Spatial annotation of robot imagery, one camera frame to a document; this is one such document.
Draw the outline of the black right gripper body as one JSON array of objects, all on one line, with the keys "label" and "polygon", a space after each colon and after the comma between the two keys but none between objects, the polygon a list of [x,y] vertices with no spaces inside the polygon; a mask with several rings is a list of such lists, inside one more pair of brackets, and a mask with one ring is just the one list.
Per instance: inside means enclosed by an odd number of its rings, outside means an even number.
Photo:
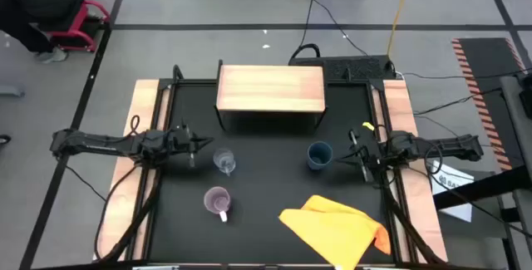
[{"label": "black right gripper body", "polygon": [[354,128],[348,131],[348,136],[352,142],[352,153],[354,156],[354,162],[359,165],[362,171],[362,177],[365,182],[375,182],[387,174],[388,167],[384,165],[382,160],[373,154],[369,148],[364,145],[360,140],[360,134]]}]

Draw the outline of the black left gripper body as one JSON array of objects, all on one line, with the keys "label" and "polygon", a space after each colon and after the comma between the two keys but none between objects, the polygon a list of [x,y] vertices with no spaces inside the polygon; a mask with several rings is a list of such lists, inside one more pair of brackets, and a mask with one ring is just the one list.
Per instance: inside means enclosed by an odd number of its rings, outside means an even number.
[{"label": "black left gripper body", "polygon": [[190,168],[195,167],[193,134],[187,125],[178,125],[168,134],[169,155],[186,155]]}]

